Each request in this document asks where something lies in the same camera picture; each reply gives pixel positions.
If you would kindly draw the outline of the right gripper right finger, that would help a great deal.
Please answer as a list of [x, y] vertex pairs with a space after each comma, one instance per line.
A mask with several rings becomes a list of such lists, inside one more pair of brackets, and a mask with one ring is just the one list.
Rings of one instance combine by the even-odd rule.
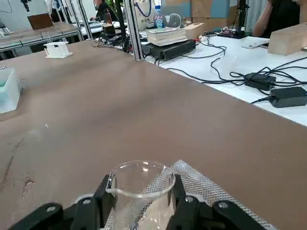
[[270, 230], [271, 224], [257, 219], [234, 201], [222, 199], [208, 205], [186, 193], [181, 176], [174, 174], [175, 207], [167, 230]]

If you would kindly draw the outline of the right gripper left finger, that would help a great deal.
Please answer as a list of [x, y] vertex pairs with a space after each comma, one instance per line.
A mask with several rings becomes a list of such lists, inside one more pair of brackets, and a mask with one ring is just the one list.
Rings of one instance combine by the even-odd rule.
[[11, 230], [99, 230], [104, 228], [115, 198], [106, 191], [109, 175], [92, 196], [81, 198], [68, 208], [46, 203], [13, 224]]

